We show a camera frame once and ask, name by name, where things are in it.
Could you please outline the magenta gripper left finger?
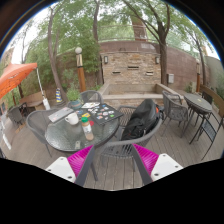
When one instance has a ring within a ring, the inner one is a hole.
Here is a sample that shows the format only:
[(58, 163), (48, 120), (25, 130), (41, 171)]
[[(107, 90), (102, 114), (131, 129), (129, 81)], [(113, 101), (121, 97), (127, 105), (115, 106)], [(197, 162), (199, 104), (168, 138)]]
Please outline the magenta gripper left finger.
[(73, 155), (59, 157), (47, 171), (72, 183), (84, 183), (89, 168), (93, 168), (94, 146), (90, 145)]

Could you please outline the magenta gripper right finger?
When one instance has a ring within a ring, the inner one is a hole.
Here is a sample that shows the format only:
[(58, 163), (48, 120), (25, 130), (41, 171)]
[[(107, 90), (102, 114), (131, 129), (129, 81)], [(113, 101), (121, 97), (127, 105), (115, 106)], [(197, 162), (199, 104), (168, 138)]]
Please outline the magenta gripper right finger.
[(134, 144), (133, 158), (144, 182), (153, 182), (182, 169), (168, 154), (156, 154), (143, 146)]

